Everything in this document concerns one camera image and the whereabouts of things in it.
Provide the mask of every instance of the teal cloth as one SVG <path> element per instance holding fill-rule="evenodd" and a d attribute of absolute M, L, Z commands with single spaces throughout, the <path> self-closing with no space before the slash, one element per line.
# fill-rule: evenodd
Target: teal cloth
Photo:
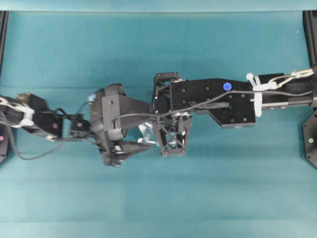
<path fill-rule="evenodd" d="M 1 10 L 58 12 L 247 12 L 315 10 L 316 0 L 1 0 Z"/>
<path fill-rule="evenodd" d="M 113 82 L 149 102 L 158 72 L 244 81 L 250 71 L 306 67 L 299 11 L 11 12 L 0 94 L 32 92 L 73 113 Z M 0 235 L 315 238 L 317 170 L 305 160 L 301 134 L 311 112 L 264 112 L 245 129 L 194 116 L 187 155 L 161 157 L 154 147 L 120 168 L 104 167 L 85 142 L 34 161 L 11 155 L 0 164 Z M 17 144 L 24 156 L 55 146 L 23 130 Z"/>

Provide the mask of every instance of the black cable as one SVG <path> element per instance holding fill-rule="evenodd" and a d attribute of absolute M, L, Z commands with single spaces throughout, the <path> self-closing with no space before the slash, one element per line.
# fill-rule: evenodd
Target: black cable
<path fill-rule="evenodd" d="M 76 115 L 77 115 L 77 116 L 78 116 L 78 114 L 82 111 L 82 109 L 84 108 L 84 106 L 85 106 L 86 104 L 88 104 L 88 103 L 89 103 L 89 102 L 85 102 L 85 103 L 83 103 L 83 104 L 79 107 L 79 109 L 78 109 L 77 112 L 76 112 Z M 18 156 L 19 158 L 23 159 L 23 160 L 34 160 L 34 159 L 38 159 L 38 158 L 44 157 L 44 156 L 46 156 L 46 155 L 48 155 L 48 154 L 50 154 L 50 153 L 52 153 L 52 152 L 58 150 L 59 148 L 61 148 L 61 147 L 64 145 L 65 142 L 67 142 L 67 140 L 62 141 L 62 142 L 60 142 L 59 145 L 57 145 L 56 147 L 54 147 L 53 149 L 51 149 L 51 150 L 49 150 L 49 151 L 46 151 L 46 152 L 44 152 L 44 153 L 42 153 L 42 154 L 40 154 L 40 155 L 34 156 L 34 157 L 25 158 L 25 157 L 21 156 L 19 150 L 17 149 L 16 142 L 15 142 L 15 139 L 14 139 L 14 135 L 13 135 L 12 129 L 11 129 L 11 127 L 10 127 L 10 123 L 8 122 L 8 120 L 7 120 L 6 116 L 5 116 L 5 114 L 4 114 L 2 111 L 0 111 L 0 116 L 2 117 L 1 119 L 3 120 L 3 121 L 0 121 L 0 124 L 4 124 L 4 125 L 5 125 L 5 128 L 6 128 L 7 132 L 8 132 L 9 141 L 10 141 L 10 143 L 11 143 L 11 146 L 12 146 L 12 149 L 13 149 L 14 154 L 15 154 L 16 156 Z M 74 119 L 72 120 L 72 123 L 77 119 L 77 116 L 74 117 Z"/>
<path fill-rule="evenodd" d="M 232 91 L 227 91 L 225 93 L 222 93 L 210 100 L 204 101 L 202 103 L 198 103 L 195 104 L 191 107 L 187 107 L 187 108 L 183 108 L 183 109 L 179 109 L 179 110 L 173 110 L 171 112 L 168 113 L 164 113 L 164 114 L 151 114 L 151 113 L 130 113 L 130 114 L 124 114 L 124 115 L 120 115 L 115 117 L 113 120 L 116 121 L 120 118 L 125 118 L 125 117 L 136 117 L 136 116 L 145 116 L 145 117 L 152 117 L 152 118 L 163 118 L 163 117 L 167 117 L 169 115 L 172 114 L 176 114 L 176 113 L 182 113 L 182 112 L 187 112 L 190 111 L 192 109 L 195 109 L 197 107 L 203 106 L 205 104 L 208 103 L 212 103 L 214 101 L 219 100 L 220 98 L 228 95 L 228 94 L 255 94 L 255 93 L 262 93 L 262 94 L 276 94 L 276 95 L 284 95 L 284 96 L 289 96 L 289 97 L 302 97 L 308 94 L 311 94 L 312 91 L 306 92 L 306 93 L 300 93 L 300 94 L 294 94 L 294 93 L 286 93 L 286 92 L 280 92 L 280 91 L 237 91 L 237 90 L 232 90 Z"/>

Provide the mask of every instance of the black 3d-printed part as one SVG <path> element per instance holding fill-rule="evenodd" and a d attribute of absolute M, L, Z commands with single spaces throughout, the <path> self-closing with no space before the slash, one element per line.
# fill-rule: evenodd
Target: black 3d-printed part
<path fill-rule="evenodd" d="M 0 75 L 4 51 L 5 33 L 8 21 L 8 12 L 0 11 Z M 4 125 L 0 125 L 0 162 L 5 160 L 8 151 L 8 136 Z"/>
<path fill-rule="evenodd" d="M 304 30 L 310 64 L 317 63 L 317 10 L 303 12 Z"/>

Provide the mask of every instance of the blue sticker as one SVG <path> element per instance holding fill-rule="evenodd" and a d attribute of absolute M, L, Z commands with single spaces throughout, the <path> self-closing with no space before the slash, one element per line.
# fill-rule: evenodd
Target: blue sticker
<path fill-rule="evenodd" d="M 230 91 L 232 89 L 231 83 L 224 83 L 223 89 L 224 89 L 224 91 Z"/>

